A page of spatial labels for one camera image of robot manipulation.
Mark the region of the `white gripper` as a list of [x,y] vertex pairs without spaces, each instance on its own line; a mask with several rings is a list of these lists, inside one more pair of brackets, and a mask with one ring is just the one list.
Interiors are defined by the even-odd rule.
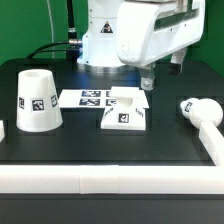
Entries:
[[170,75],[182,72],[186,47],[199,41],[204,28],[205,0],[125,1],[117,16],[117,55],[139,68],[141,88],[155,86],[154,65],[172,54]]

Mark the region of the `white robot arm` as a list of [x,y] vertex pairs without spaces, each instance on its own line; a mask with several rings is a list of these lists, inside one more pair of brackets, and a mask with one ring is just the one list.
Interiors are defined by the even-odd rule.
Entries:
[[155,63],[169,56],[178,75],[187,48],[201,39],[205,0],[88,0],[81,69],[117,73],[135,67],[141,88],[152,90]]

